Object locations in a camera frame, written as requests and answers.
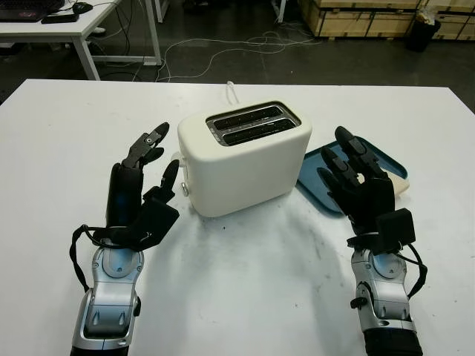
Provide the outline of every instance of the wooden pallet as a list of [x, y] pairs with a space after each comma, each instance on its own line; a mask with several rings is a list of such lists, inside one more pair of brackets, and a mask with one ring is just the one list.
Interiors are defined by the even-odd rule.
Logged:
[[475, 40], [475, 16], [438, 15], [441, 27], [435, 39]]
[[313, 0], [300, 0], [302, 15], [317, 37], [403, 37], [413, 13], [322, 10]]
[[[381, 12], [375, 10], [325, 10], [317, 6], [316, 0], [299, 0], [305, 22], [316, 37], [403, 37], [411, 28], [414, 10], [403, 12], [394, 10]], [[442, 23], [435, 39], [475, 39], [475, 14], [439, 14]]]
[[416, 9], [425, 0], [314, 0], [320, 8]]
[[431, 7], [436, 11], [455, 13], [472, 13], [475, 11], [475, 0], [423, 0], [421, 5]]

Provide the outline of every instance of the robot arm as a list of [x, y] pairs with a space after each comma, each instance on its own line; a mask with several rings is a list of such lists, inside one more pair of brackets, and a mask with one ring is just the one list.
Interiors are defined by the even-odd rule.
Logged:
[[[424, 284], [427, 268], [411, 245], [416, 241], [412, 216], [407, 209], [394, 210], [393, 184], [374, 153], [343, 127], [336, 129], [335, 137], [349, 159], [345, 162], [329, 148], [322, 148], [331, 172], [319, 168], [318, 175], [356, 234], [347, 241], [355, 250], [351, 263], [357, 285], [350, 305], [358, 309], [367, 354], [422, 355], [409, 299]], [[364, 176], [363, 183], [358, 174]], [[404, 245], [415, 253], [417, 262], [399, 254]], [[420, 271], [409, 294], [404, 288], [405, 261], [419, 265]]]
[[[178, 218], [167, 205], [177, 176], [178, 161], [163, 174], [160, 187], [144, 194], [143, 166], [163, 154], [157, 144], [168, 132], [168, 123], [144, 133], [130, 148], [127, 158], [113, 166], [106, 212], [106, 228], [78, 228], [70, 256], [85, 296], [73, 335], [71, 356], [128, 354], [140, 298], [135, 283], [143, 269], [143, 250], [157, 245]], [[94, 286], [90, 289], [76, 262], [76, 241], [85, 232], [99, 246], [92, 260]]]

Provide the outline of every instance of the concrete floor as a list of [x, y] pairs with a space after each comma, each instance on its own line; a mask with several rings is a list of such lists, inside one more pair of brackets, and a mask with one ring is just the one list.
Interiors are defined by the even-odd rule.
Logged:
[[[171, 0], [164, 24], [158, 25], [162, 55], [179, 41], [191, 38], [245, 41], [275, 31], [289, 43], [309, 39], [301, 23], [296, 1], [291, 1], [286, 21], [292, 26], [275, 24], [275, 14], [268, 0], [231, 1], [229, 6], [206, 9], [200, 15], [185, 14], [181, 0]], [[130, 53], [151, 54], [146, 22], [135, 1], [134, 17], [129, 33]], [[130, 0], [122, 2], [131, 12]], [[104, 21], [108, 34], [120, 29], [115, 12]], [[95, 41], [107, 54], [121, 54], [125, 37], [119, 33], [106, 40]], [[172, 79], [173, 82], [294, 85], [417, 85], [449, 87], [475, 112], [475, 46], [474, 43], [433, 42], [424, 53], [404, 48], [403, 41], [337, 39], [311, 40], [305, 45], [248, 46], [217, 42], [186, 42], [170, 49], [167, 62], [174, 76], [196, 76], [202, 73], [210, 58], [221, 50], [232, 48], [276, 51], [262, 54], [233, 50], [216, 56], [207, 73], [198, 78]], [[116, 67], [97, 64], [103, 80], [130, 81], [137, 69], [136, 80], [151, 82], [157, 77], [156, 67], [129, 65]], [[162, 70], [160, 78], [166, 77]], [[73, 49], [49, 46], [25, 46], [14, 56], [0, 56], [0, 100], [5, 100], [26, 78], [85, 79]]]

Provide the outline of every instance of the black trash bin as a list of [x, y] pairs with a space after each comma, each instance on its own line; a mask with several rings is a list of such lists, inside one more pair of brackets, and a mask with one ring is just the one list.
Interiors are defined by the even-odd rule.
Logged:
[[406, 41], [406, 48], [422, 52], [428, 46], [435, 32], [440, 28], [440, 22], [435, 21], [435, 24], [425, 24], [415, 20], [413, 29], [410, 32]]

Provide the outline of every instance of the teal tray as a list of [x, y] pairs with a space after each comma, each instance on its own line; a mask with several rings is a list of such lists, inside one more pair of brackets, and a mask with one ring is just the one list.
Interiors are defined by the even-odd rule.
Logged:
[[[391, 171], [401, 178], [407, 178], [407, 171], [403, 165], [369, 143], [366, 139], [362, 139], [361, 137], [357, 138], [379, 158], [378, 163], [381, 168]], [[336, 141], [326, 146], [338, 154], [341, 159], [347, 160], [347, 156], [343, 153], [340, 145]], [[328, 189], [317, 174], [318, 167], [327, 167], [321, 157], [321, 147], [305, 154], [304, 163], [298, 175], [297, 188], [316, 208], [323, 208], [330, 214], [342, 215], [343, 213], [340, 208], [333, 202], [332, 198], [328, 196]]]

